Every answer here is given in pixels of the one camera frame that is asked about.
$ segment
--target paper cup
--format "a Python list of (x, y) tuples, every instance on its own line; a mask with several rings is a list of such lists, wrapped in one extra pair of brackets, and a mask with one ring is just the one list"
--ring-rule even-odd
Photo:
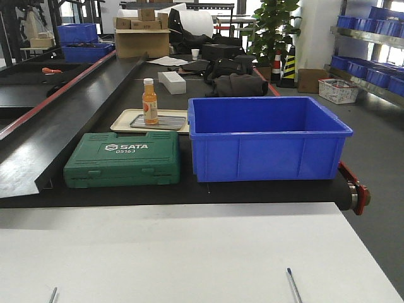
[(192, 60), (198, 60), (199, 49), (191, 49)]

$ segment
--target traffic cone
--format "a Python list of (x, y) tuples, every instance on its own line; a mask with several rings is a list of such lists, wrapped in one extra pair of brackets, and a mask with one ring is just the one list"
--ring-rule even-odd
[(295, 55), (296, 48), (292, 45), (289, 54), (286, 57), (285, 68), (283, 69), (282, 79), (276, 84), (278, 87), (294, 88), (295, 87)]
[(280, 81), (280, 50), (276, 50), (275, 60), (272, 63), (271, 83)]

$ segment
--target green tool case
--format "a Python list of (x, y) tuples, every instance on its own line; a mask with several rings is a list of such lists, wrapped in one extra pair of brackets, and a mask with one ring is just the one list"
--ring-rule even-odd
[(84, 134), (63, 175), (72, 188), (178, 183), (178, 134), (175, 131), (120, 137), (116, 133)]

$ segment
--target gray floor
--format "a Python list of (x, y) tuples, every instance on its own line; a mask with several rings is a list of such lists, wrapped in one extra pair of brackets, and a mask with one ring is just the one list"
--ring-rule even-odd
[[(297, 90), (276, 88), (281, 95)], [(342, 160), (371, 192), (364, 214), (344, 215), (374, 259), (404, 297), (404, 108), (360, 92), (356, 103), (335, 105), (319, 100), (354, 131)]]

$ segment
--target bottle label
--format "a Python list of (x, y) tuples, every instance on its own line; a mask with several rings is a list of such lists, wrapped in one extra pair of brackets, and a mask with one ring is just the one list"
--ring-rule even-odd
[(156, 119), (158, 117), (157, 101), (143, 102), (143, 113), (145, 115), (145, 121)]

